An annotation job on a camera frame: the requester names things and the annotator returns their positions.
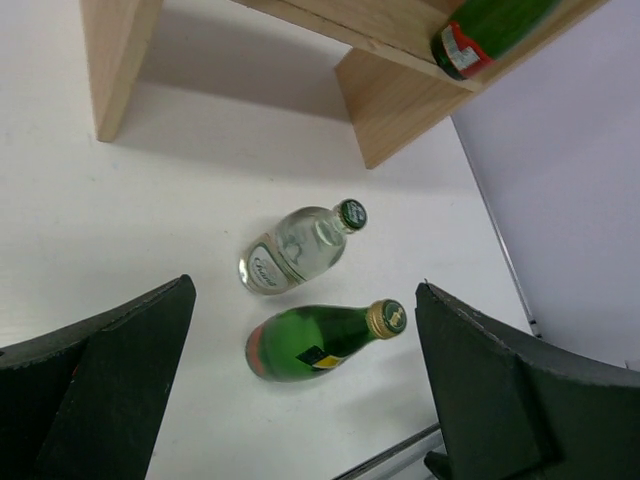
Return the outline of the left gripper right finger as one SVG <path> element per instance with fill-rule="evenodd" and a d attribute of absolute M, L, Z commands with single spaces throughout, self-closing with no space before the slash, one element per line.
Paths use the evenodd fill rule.
<path fill-rule="evenodd" d="M 639 375 L 553 346 L 436 285 L 416 324 L 444 440 L 439 479 L 635 479 Z"/>

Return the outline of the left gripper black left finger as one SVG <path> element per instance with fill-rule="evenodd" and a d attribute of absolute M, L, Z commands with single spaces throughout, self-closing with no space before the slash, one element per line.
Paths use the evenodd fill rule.
<path fill-rule="evenodd" d="M 182 275 L 3 347 L 2 478 L 145 478 L 195 301 Z"/>

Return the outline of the green glass bottle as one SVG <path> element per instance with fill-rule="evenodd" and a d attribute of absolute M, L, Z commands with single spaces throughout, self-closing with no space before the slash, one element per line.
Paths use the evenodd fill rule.
<path fill-rule="evenodd" d="M 406 309 L 392 299 L 363 308 L 301 306 L 257 326 L 245 357 L 263 380 L 306 381 L 331 372 L 374 341 L 398 336 L 406 325 Z"/>
<path fill-rule="evenodd" d="M 556 0 L 470 0 L 430 41 L 436 64 L 451 78 L 477 75 L 525 39 L 558 6 Z"/>

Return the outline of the wooden two-tier shelf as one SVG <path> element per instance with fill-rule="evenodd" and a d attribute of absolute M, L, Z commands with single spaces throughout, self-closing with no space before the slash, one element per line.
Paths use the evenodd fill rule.
<path fill-rule="evenodd" d="M 297 27 L 287 40 L 233 25 L 208 1 L 80 5 L 96 138 L 117 137 L 138 79 L 322 117 L 338 82 L 364 164 L 373 169 L 599 8 L 563 1 L 476 78 L 440 69 L 428 43 L 452 1 L 241 1 L 248 21 Z"/>

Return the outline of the left clear glass bottle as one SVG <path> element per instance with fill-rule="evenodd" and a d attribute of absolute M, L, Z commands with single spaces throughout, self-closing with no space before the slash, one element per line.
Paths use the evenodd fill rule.
<path fill-rule="evenodd" d="M 344 199 L 333 208 L 308 206 L 258 236 L 239 259 L 241 282 L 260 295 L 279 295 L 323 274 L 342 257 L 347 237 L 368 221 L 364 205 Z"/>

